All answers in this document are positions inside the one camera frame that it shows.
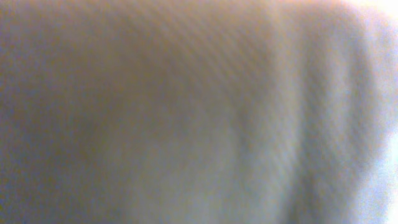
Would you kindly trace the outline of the beige khaki shorts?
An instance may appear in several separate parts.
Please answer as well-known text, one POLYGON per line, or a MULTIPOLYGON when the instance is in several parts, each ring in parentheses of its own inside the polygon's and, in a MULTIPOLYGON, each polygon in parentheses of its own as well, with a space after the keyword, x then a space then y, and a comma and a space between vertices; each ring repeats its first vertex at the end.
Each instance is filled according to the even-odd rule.
POLYGON ((351 1, 2 1, 2 223, 385 223, 397 22, 351 1))

